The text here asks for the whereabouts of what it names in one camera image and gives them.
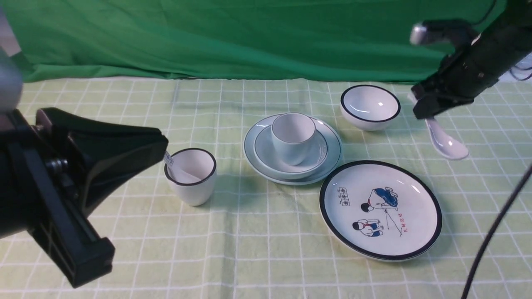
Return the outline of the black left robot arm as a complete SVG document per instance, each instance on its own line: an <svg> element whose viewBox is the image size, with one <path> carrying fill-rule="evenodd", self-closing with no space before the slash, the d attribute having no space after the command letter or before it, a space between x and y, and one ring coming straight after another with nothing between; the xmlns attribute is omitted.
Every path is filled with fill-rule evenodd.
<svg viewBox="0 0 532 299"><path fill-rule="evenodd" d="M22 74L1 51L0 231L27 231L73 288L112 271L115 247L88 216L165 157L160 129L99 122L41 108L35 125L17 109Z"/></svg>

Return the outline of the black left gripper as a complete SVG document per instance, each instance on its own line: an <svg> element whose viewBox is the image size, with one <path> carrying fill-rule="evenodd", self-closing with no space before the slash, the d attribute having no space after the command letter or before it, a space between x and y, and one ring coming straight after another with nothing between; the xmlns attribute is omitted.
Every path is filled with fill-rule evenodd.
<svg viewBox="0 0 532 299"><path fill-rule="evenodd" d="M73 288L112 269L115 248L87 218L164 158L156 127L106 123L42 108L36 125L1 113L1 237L27 231Z"/></svg>

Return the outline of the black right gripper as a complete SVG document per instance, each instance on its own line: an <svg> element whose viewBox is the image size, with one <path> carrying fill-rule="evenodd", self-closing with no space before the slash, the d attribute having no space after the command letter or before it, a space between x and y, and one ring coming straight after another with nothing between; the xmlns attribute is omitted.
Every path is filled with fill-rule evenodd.
<svg viewBox="0 0 532 299"><path fill-rule="evenodd" d="M415 24L410 33L412 45L448 42L454 47L437 70L411 87L413 112L418 120L434 118L452 108L472 104L474 98L492 87L500 77L500 67L485 39L464 20L426 20Z"/></svg>

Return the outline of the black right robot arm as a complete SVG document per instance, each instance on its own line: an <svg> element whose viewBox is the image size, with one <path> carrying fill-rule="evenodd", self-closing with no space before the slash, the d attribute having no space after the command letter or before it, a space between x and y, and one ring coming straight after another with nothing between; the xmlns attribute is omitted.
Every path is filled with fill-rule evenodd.
<svg viewBox="0 0 532 299"><path fill-rule="evenodd" d="M412 45L437 42L450 42L454 52L441 60L435 73L411 88L417 119L472 104L531 52L531 2L509 0L504 11L482 32L464 19L425 20L413 26Z"/></svg>

